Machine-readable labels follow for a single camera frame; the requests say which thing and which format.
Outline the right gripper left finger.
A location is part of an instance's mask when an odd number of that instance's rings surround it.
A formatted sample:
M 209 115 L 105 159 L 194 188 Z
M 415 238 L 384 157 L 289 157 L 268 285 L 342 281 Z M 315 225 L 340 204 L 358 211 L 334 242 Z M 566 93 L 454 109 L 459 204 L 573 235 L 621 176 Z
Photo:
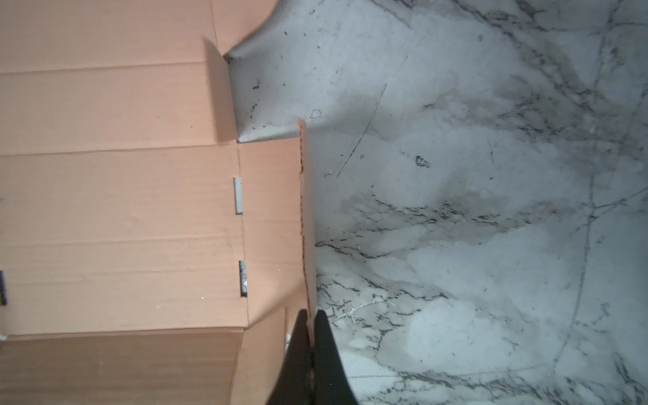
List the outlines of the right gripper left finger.
M 311 403 L 312 349 L 307 327 L 308 312 L 296 319 L 278 381 L 267 405 L 306 405 Z

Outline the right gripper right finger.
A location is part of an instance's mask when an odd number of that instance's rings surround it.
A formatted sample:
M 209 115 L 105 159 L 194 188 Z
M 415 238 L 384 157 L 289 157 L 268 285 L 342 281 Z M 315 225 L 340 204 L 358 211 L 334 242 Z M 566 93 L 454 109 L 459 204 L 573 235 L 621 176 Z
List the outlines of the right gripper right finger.
M 317 405 L 358 405 L 344 372 L 332 329 L 324 310 L 314 320 L 314 403 Z

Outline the pink paper box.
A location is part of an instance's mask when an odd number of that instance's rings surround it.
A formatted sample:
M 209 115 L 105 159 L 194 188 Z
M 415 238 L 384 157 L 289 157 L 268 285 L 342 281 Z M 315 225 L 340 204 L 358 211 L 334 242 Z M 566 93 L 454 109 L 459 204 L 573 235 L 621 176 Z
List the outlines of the pink paper box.
M 308 133 L 241 143 L 274 1 L 1 4 L 1 401 L 263 404 L 312 310 Z

